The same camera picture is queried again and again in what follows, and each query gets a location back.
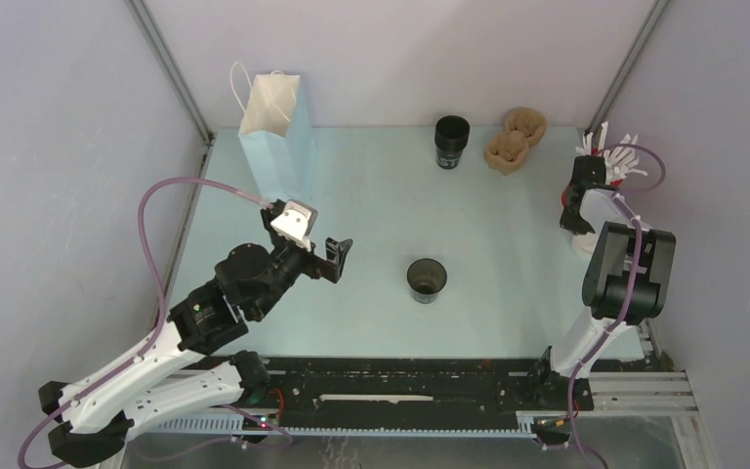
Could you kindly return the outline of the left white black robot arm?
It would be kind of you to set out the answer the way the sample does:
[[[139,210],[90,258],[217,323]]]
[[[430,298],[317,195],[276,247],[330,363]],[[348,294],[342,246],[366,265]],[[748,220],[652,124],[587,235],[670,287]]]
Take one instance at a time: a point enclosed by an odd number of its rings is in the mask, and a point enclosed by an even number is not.
[[[164,380],[246,335],[248,322],[264,319],[298,277],[338,282],[352,246],[349,239],[329,238],[324,258],[284,239],[273,251],[253,243],[236,246],[216,265],[214,277],[175,305],[131,357],[118,358],[80,382],[51,381],[40,388],[42,409],[57,423],[48,434],[52,455],[86,468],[187,413],[264,403],[270,377],[255,352],[240,351],[189,378]]]

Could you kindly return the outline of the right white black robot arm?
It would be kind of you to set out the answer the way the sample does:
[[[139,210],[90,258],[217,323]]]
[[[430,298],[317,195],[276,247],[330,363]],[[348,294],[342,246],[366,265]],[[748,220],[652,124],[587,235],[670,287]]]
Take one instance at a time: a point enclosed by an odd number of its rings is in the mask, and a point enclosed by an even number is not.
[[[642,222],[618,188],[607,184],[605,161],[597,155],[575,157],[560,226],[595,241],[581,286],[584,308],[528,373],[528,393],[540,407],[574,409],[604,349],[662,312],[676,238]]]

